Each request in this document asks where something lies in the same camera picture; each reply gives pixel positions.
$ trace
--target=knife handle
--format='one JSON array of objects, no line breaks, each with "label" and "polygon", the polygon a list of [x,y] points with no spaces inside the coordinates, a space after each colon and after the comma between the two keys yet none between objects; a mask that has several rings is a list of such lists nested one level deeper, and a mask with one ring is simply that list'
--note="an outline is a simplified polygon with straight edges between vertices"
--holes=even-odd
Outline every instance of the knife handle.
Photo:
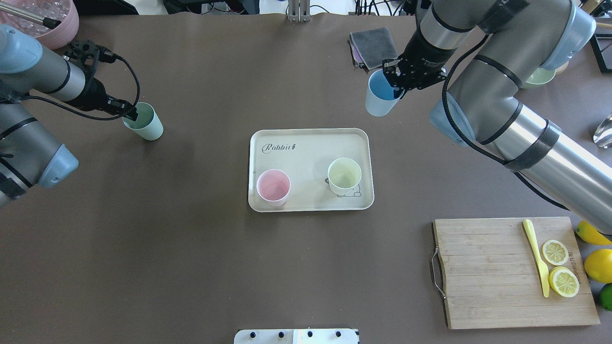
[{"label": "knife handle", "polygon": [[533,222],[531,222],[531,220],[529,219],[526,219],[525,221],[523,221],[523,228],[525,229],[525,233],[527,234],[527,239],[529,240],[531,250],[534,252],[535,259],[541,260],[540,250],[537,246],[536,230],[534,229]]}]

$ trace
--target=white metal plate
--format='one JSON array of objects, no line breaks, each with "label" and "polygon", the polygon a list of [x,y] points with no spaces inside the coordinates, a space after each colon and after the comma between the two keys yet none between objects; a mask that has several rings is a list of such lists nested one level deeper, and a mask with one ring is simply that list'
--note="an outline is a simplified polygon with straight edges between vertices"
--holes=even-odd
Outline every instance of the white metal plate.
[{"label": "white metal plate", "polygon": [[234,344],[359,344],[354,329],[265,329],[240,330]]},{"label": "white metal plate", "polygon": [[[327,167],[337,158],[355,160],[361,182],[346,196],[329,188]],[[291,180],[282,206],[267,204],[255,189],[261,173],[275,168]],[[250,142],[248,203],[258,212],[363,210],[374,203],[368,135],[357,128],[260,130]]]}]

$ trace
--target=cutting board handle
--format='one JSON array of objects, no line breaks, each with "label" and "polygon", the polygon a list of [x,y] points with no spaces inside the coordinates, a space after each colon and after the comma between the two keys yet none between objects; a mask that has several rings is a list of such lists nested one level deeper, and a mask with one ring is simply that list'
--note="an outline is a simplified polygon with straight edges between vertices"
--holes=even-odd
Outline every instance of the cutting board handle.
[{"label": "cutting board handle", "polygon": [[[438,285],[438,282],[436,281],[436,264],[433,262],[433,260],[438,257],[438,253],[440,252],[439,247],[436,245],[435,246],[435,250],[433,251],[433,255],[431,256],[431,281],[433,282],[433,285],[436,286],[436,289],[438,289],[438,291],[440,292],[440,296],[442,296],[442,300],[446,300],[446,293],[442,290],[442,287],[444,286],[443,281],[442,283],[440,283],[440,285]],[[438,267],[439,270],[442,270],[442,266],[440,263],[440,259],[438,258]]]}]

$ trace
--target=yellow lemon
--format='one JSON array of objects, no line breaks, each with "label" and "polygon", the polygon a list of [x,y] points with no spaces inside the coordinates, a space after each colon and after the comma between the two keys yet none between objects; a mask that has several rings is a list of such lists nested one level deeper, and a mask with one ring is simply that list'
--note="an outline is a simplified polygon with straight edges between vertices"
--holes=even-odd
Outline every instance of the yellow lemon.
[{"label": "yellow lemon", "polygon": [[563,265],[570,258],[567,247],[557,240],[549,240],[542,245],[542,255],[552,265]]},{"label": "yellow lemon", "polygon": [[612,283],[612,250],[600,249],[584,261],[584,270],[590,278],[601,283]]},{"label": "yellow lemon", "polygon": [[574,297],[580,290],[580,282],[573,272],[565,266],[557,266],[548,274],[548,283],[563,297]]},{"label": "yellow lemon", "polygon": [[591,226],[587,221],[581,221],[576,227],[576,234],[580,239],[593,245],[611,245],[612,241],[608,240],[605,236],[597,231],[597,229]]}]

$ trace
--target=white floor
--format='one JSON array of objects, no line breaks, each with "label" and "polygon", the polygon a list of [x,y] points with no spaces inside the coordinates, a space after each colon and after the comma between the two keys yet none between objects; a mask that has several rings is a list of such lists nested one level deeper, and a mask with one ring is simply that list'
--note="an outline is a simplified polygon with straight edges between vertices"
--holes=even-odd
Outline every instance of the white floor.
[{"label": "white floor", "polygon": [[[136,10],[140,14],[168,14],[166,8],[163,6],[162,0],[125,0],[129,4],[136,7]],[[398,5],[402,3],[401,0],[387,0],[389,7],[385,4],[376,5],[380,15],[391,15],[395,11]],[[355,12],[355,0],[310,0],[310,14],[314,15],[317,13],[325,12],[321,9],[321,6],[327,11],[336,14],[347,15],[349,12]],[[225,4],[221,1],[217,4],[217,7],[224,9]],[[260,14],[265,13],[285,13],[287,8],[287,1],[279,0],[259,0],[259,12]],[[372,13],[376,13],[375,8],[372,7]]]}]

